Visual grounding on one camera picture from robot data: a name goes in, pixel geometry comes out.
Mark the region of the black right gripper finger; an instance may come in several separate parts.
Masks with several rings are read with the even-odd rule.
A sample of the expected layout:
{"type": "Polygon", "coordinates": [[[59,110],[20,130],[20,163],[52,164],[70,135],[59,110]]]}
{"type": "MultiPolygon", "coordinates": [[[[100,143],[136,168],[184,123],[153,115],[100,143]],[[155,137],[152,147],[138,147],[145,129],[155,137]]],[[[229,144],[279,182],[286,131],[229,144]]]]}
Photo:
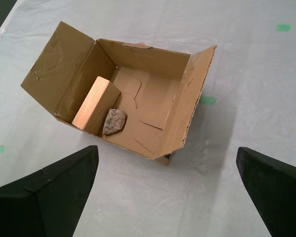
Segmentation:
{"type": "Polygon", "coordinates": [[[0,187],[0,237],[71,237],[99,164],[88,146],[0,187]]]}
{"type": "Polygon", "coordinates": [[[296,237],[296,167],[247,147],[236,166],[271,236],[296,237]]]}

